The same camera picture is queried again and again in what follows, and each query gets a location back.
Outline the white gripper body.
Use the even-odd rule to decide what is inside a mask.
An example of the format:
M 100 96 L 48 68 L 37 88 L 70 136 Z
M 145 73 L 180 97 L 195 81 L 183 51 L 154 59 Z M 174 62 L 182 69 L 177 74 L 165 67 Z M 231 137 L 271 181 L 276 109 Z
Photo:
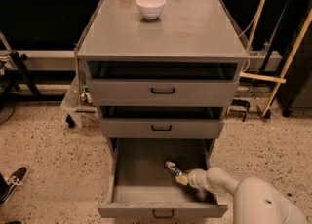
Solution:
M 207 189 L 209 186 L 207 180 L 207 172 L 202 169 L 193 169 L 187 174 L 188 184 L 192 188 L 196 189 Z

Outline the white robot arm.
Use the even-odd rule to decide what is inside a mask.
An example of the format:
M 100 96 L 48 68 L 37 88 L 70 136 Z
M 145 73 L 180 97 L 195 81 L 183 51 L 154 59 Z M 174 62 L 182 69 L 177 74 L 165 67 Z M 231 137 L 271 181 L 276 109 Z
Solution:
M 175 180 L 182 185 L 213 194 L 233 197 L 233 224 L 307 224 L 303 212 L 274 186 L 257 177 L 241 181 L 221 168 L 174 169 Z

